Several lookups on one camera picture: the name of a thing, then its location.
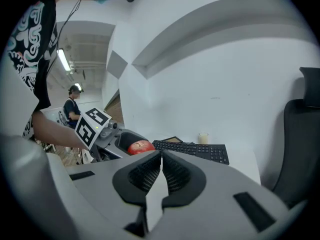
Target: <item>ceiling light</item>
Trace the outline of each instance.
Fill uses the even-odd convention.
[[[62,65],[64,67],[64,70],[65,71],[70,71],[70,67],[69,67],[69,64],[67,62],[64,50],[63,49],[59,49],[58,50],[58,55],[59,55],[59,58],[60,58],[60,61],[61,61]]]
[[[75,85],[75,86],[77,86],[77,87],[79,88],[79,91],[80,91],[80,92],[82,91],[82,88],[81,88],[81,86],[80,86],[80,84],[79,84],[79,83],[75,83],[74,85]]]

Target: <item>black shirt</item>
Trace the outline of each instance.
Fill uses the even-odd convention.
[[[7,53],[15,69],[39,99],[35,111],[51,105],[47,90],[47,75],[51,58],[56,55],[57,41],[56,1],[39,0],[24,13],[7,43]],[[29,139],[33,134],[32,118],[30,118],[23,137]]]
[[[64,113],[65,113],[66,118],[69,119],[69,125],[75,128],[76,125],[77,125],[77,123],[78,123],[78,120],[72,120],[72,119],[69,117],[69,113],[70,113],[70,112],[74,112],[75,115],[79,115],[79,116],[81,115],[81,113],[80,113],[80,110],[79,110],[78,105],[77,105],[77,103],[75,102],[75,100],[74,100],[74,99],[73,99],[73,100],[70,100],[70,99],[68,99],[68,100],[65,102],[63,108],[64,108]]]

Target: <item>black grille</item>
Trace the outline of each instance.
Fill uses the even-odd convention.
[[[157,155],[139,164],[128,174],[131,184],[148,193],[160,173],[161,156]]]
[[[179,191],[190,181],[189,170],[167,155],[163,156],[162,161],[169,194]]]

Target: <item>red apple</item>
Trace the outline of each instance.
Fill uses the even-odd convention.
[[[147,140],[139,140],[131,144],[130,147],[128,148],[128,152],[131,155],[137,155],[137,154],[140,154],[146,151],[152,151],[152,150],[156,150],[156,149],[154,145],[152,145],[152,143]]]

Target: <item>person wearing headset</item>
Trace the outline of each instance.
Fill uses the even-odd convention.
[[[6,52],[19,76],[39,100],[22,136],[63,147],[85,149],[72,128],[47,119],[40,111],[51,105],[47,76],[57,51],[58,1],[38,0],[30,6],[14,28]]]
[[[80,97],[80,91],[78,86],[72,85],[69,89],[69,98],[66,100],[63,106],[63,111],[68,119],[68,125],[70,128],[75,129],[80,118],[80,110],[75,99]]]

